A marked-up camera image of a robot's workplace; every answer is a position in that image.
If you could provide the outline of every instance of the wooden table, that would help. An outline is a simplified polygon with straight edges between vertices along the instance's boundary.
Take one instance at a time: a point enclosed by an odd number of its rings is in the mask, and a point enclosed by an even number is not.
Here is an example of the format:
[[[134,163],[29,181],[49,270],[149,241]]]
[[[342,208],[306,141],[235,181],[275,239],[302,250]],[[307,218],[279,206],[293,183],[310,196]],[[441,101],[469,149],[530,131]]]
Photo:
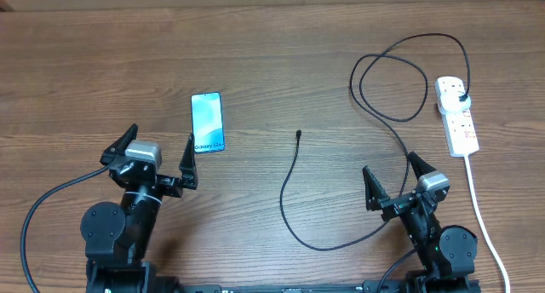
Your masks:
[[[326,284],[379,279],[410,249],[399,220],[364,243],[316,252],[298,244],[278,207],[303,130],[285,208],[310,244],[342,244],[380,223],[365,211],[368,164],[394,195],[404,156],[393,135],[358,109],[348,77],[361,56],[412,34],[445,32],[466,46],[472,156],[480,208],[514,291],[545,290],[545,5],[414,3],[231,9],[147,9],[0,14],[0,291],[28,292],[20,266],[21,224],[34,201],[100,167],[102,150],[132,123],[163,148],[162,171],[179,175],[191,131],[190,96],[220,91],[227,149],[197,156],[200,183],[168,198],[147,260],[186,284]],[[451,180],[437,212],[479,237],[477,272],[486,292],[502,279],[473,213],[461,159],[449,157],[433,82],[465,79],[460,49],[426,37],[393,52],[430,80],[421,114],[393,124]],[[422,76],[382,60],[365,80],[379,110],[406,117],[423,97]],[[410,175],[408,189],[416,184]],[[28,259],[43,292],[83,292],[83,213],[123,190],[107,175],[55,194],[35,214]],[[419,268],[413,257],[394,277]]]

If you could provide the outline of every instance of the phone screen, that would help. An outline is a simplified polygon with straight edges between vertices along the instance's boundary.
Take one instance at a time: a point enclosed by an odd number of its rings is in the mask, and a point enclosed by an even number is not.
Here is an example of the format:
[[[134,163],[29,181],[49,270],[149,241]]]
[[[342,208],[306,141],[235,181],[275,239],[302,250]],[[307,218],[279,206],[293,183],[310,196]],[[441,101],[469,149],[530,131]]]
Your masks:
[[[191,109],[195,152],[220,152],[225,150],[220,93],[191,96]]]

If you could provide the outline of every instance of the white power strip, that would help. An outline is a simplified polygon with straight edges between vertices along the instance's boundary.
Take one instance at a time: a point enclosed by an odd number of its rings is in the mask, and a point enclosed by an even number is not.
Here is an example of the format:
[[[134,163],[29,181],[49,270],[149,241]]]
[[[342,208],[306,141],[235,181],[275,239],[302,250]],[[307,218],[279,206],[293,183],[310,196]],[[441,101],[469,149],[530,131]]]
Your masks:
[[[508,271],[503,266],[502,259],[497,254],[491,238],[486,231],[485,223],[480,214],[479,205],[477,203],[477,195],[475,194],[475,186],[473,185],[473,175],[469,164],[469,155],[479,150],[477,135],[475,134],[475,126],[471,118],[469,107],[471,100],[469,97],[465,101],[460,101],[459,96],[465,93],[463,81],[456,77],[441,77],[435,82],[435,92],[437,93],[437,106],[441,112],[443,125],[445,127],[446,141],[449,146],[449,152],[452,157],[463,157],[468,173],[469,192],[475,215],[486,244],[490,248],[490,252],[496,259],[499,266],[503,281],[505,283],[505,292],[511,292],[509,283]]]
[[[465,93],[463,81],[456,77],[441,77],[435,82],[435,92],[450,155],[463,157],[477,152],[479,143],[469,111],[471,99],[468,97],[466,102],[458,99]]]

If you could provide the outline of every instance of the black power cord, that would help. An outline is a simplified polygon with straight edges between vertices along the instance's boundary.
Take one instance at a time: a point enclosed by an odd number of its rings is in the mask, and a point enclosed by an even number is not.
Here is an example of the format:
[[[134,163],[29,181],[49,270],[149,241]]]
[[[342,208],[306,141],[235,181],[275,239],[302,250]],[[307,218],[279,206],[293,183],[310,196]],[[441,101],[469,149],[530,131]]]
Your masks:
[[[455,37],[452,37],[451,35],[449,34],[444,34],[444,33],[424,33],[424,34],[417,34],[417,35],[414,35],[414,36],[410,36],[410,37],[406,37],[406,38],[403,38],[399,41],[397,41],[396,43],[394,43],[392,46],[388,47],[386,50],[384,50],[381,54],[368,54],[368,55],[364,55],[362,56],[361,58],[359,58],[359,60],[356,62],[356,64],[354,65],[354,68],[352,69],[352,72],[350,73],[350,82],[349,82],[349,89],[350,89],[350,95],[352,96],[353,100],[356,102],[356,104],[358,104],[358,106],[360,108],[362,108],[364,111],[366,111],[367,113],[369,113],[373,118],[376,118],[378,121],[380,121],[381,123],[383,123],[390,131],[392,131],[393,135],[396,137],[396,139],[398,139],[398,142],[399,144],[401,145],[401,148],[403,149],[403,153],[404,155],[407,157],[407,155],[409,154],[408,150],[407,150],[407,147],[405,146],[405,144],[403,143],[403,140],[401,140],[401,137],[399,136],[399,134],[393,129],[393,127],[388,124],[384,119],[382,118],[385,118],[387,120],[391,120],[391,121],[394,121],[394,122],[401,122],[401,123],[404,123],[404,122],[409,122],[411,119],[415,118],[419,113],[420,111],[422,110],[422,108],[424,107],[424,104],[426,103],[426,99],[427,99],[427,91],[428,91],[428,84],[427,84],[427,76],[426,76],[426,73],[418,66],[416,65],[415,63],[409,61],[409,60],[406,60],[404,58],[401,58],[401,57],[398,57],[398,56],[395,56],[395,55],[387,55],[388,52],[390,52],[394,47],[396,47],[397,45],[401,44],[402,42],[404,41],[407,41],[407,40],[410,40],[412,38],[416,38],[416,37],[433,37],[433,36],[436,36],[436,37],[448,37],[452,40],[454,40],[459,46],[460,48],[462,49],[462,52],[463,52],[463,56],[464,56],[464,59],[466,61],[466,67],[468,68],[468,86],[466,88],[466,93],[464,95],[462,95],[460,97],[460,101],[464,101],[467,99],[468,97],[468,93],[469,93],[469,83],[470,83],[470,70],[469,70],[469,58],[468,58],[468,53],[466,52],[466,49],[463,47],[462,43]],[[370,58],[370,57],[375,57],[375,59],[367,66],[367,68],[365,69],[364,73],[362,74],[361,78],[359,79],[359,95],[361,96],[362,100],[364,101],[365,105],[367,105],[367,107],[369,108],[366,108],[364,105],[362,105],[361,102],[358,101],[358,99],[356,98],[356,95],[354,94],[354,90],[353,90],[353,86],[352,86],[352,82],[353,82],[353,78],[354,78],[354,73],[356,72],[356,68],[358,68],[358,65],[359,63],[365,59],[365,58]],[[411,115],[410,117],[408,118],[392,118],[392,117],[389,117],[388,115],[385,115],[381,112],[379,112],[378,110],[376,110],[366,99],[365,99],[365,96],[364,96],[364,90],[363,90],[363,81],[364,81],[364,77],[365,75],[367,75],[367,72],[369,71],[369,69],[371,69],[371,67],[373,67],[373,65],[375,65],[375,63],[380,59],[380,58],[388,58],[388,59],[394,59],[394,60],[399,60],[399,61],[402,61],[404,63],[407,63],[409,64],[410,66],[413,66],[415,67],[415,69],[417,69],[417,71],[419,71],[421,73],[421,75],[424,77],[424,83],[425,83],[425,90],[424,90],[424,98],[422,99],[422,103],[421,105],[418,107],[418,110],[416,110],[416,112]],[[303,246],[311,249],[311,250],[317,250],[317,251],[330,251],[330,250],[339,250],[341,248],[345,248],[347,246],[350,246],[350,245],[354,245],[356,243],[359,243],[361,241],[364,241],[366,240],[367,238],[370,238],[372,237],[374,234],[378,233],[381,229],[383,229],[386,224],[387,224],[387,221],[385,221],[384,223],[382,223],[377,229],[375,229],[373,232],[363,236],[362,238],[358,238],[352,242],[349,242],[349,243],[345,243],[345,244],[342,244],[342,245],[338,245],[338,246],[334,246],[334,247],[327,247],[327,248],[319,248],[319,247],[315,247],[315,246],[312,246],[304,241],[302,241],[296,234],[295,232],[291,229],[291,226],[290,224],[288,223],[288,220],[286,219],[286,216],[285,216],[285,213],[284,213],[284,201],[283,201],[283,196],[284,196],[284,189],[286,187],[286,184],[288,183],[288,180],[290,179],[290,176],[291,176],[291,173],[295,167],[295,161],[297,160],[297,155],[299,153],[299,141],[300,141],[300,138],[301,138],[301,131],[300,130],[297,130],[297,145],[295,147],[295,156],[293,158],[293,162],[291,164],[291,167],[290,167],[290,171],[288,172],[288,175],[286,176],[285,180],[284,180],[284,184],[282,185],[282,188],[280,189],[280,212],[282,213],[282,218],[284,219],[284,224],[286,225],[286,227],[288,228],[288,230],[290,231],[291,235],[300,243],[302,244]],[[405,187],[405,184],[407,182],[407,178],[409,176],[409,168],[410,168],[410,162],[409,160],[407,159],[407,165],[406,165],[406,169],[405,169],[405,175],[404,175],[404,179],[403,179],[403,183],[401,184],[401,189],[399,190],[399,195],[398,196],[401,196],[403,194],[403,190],[404,190],[404,187]],[[429,219],[426,219],[427,221],[427,230],[428,231],[431,231],[431,227],[430,227],[430,222],[429,222]],[[396,262],[392,267],[391,269],[394,270],[394,268],[396,268],[399,264],[401,264],[401,262],[403,262],[406,257],[409,257],[410,255],[412,255],[415,251],[412,251],[412,252],[409,252],[407,255],[403,256],[399,262]],[[384,279],[387,278],[387,276],[389,275],[390,273],[386,273],[384,275]]]
[[[26,232],[28,231],[28,226],[31,223],[31,218],[34,215],[34,212],[36,212],[37,207],[45,199],[47,199],[49,196],[55,194],[56,192],[62,190],[63,188],[73,186],[73,185],[75,185],[75,184],[77,184],[77,183],[79,183],[81,181],[86,181],[89,178],[93,178],[93,177],[95,177],[97,175],[100,175],[100,174],[104,173],[105,171],[107,171],[109,167],[110,167],[110,165],[107,165],[107,166],[103,167],[102,169],[98,169],[98,170],[96,170],[96,171],[94,171],[92,173],[89,173],[87,175],[83,175],[83,176],[81,176],[79,178],[76,178],[76,179],[74,179],[72,181],[65,182],[65,183],[61,184],[60,186],[52,188],[51,190],[46,192],[44,195],[42,195],[42,197],[39,198],[36,201],[36,203],[34,203],[32,205],[31,209],[28,211],[28,214],[26,215],[25,222],[23,223],[23,228],[22,228],[22,230],[20,232],[20,261],[23,264],[23,272],[25,273],[26,281],[31,286],[31,289],[32,289],[32,291],[34,293],[39,293],[40,291],[37,289],[37,286],[34,283],[34,280],[32,279],[31,271],[28,268],[28,262],[26,261]]]
[[[334,247],[325,247],[325,248],[312,246],[310,244],[305,243],[303,240],[301,240],[299,237],[297,237],[297,235],[294,233],[293,229],[291,229],[290,224],[288,223],[288,220],[286,219],[286,214],[284,213],[284,201],[283,201],[283,199],[284,199],[284,189],[286,188],[286,184],[288,184],[288,180],[290,179],[291,172],[293,171],[293,168],[295,167],[295,161],[297,161],[297,155],[299,154],[299,141],[301,139],[301,131],[300,130],[297,130],[296,136],[297,136],[297,144],[295,146],[295,156],[293,157],[293,162],[291,163],[290,171],[288,172],[288,175],[286,176],[286,179],[284,180],[284,184],[282,185],[282,188],[280,189],[280,212],[282,212],[282,218],[284,219],[284,224],[286,224],[286,227],[290,231],[291,235],[299,243],[301,243],[302,245],[306,246],[307,248],[309,248],[311,250],[330,251],[330,250],[339,250],[341,248],[345,248],[347,246],[359,243],[359,242],[361,242],[361,241],[363,241],[363,240],[365,240],[365,239],[367,239],[369,237],[372,237],[375,233],[378,233],[381,229],[383,229],[386,226],[386,224],[388,224],[387,221],[383,222],[382,225],[380,225],[373,232],[371,232],[371,233],[369,233],[369,234],[367,234],[367,235],[365,235],[365,236],[363,236],[361,238],[358,238],[357,240],[354,240],[352,242],[348,242],[348,243],[345,243],[345,244],[342,244],[342,245],[338,245],[338,246],[334,246]]]
[[[399,260],[397,260],[385,273],[384,275],[382,276],[381,278],[381,281],[378,282],[378,285],[376,287],[376,293],[381,293],[381,289],[382,289],[382,284],[384,284],[384,281],[386,281],[386,279],[390,276],[390,274],[396,269],[398,268],[399,265],[401,265],[401,263],[403,263],[405,260],[407,260],[407,258],[409,258],[410,256],[414,255],[414,253],[416,253],[417,249],[412,249],[410,250],[408,253],[404,254],[401,258],[399,258]]]

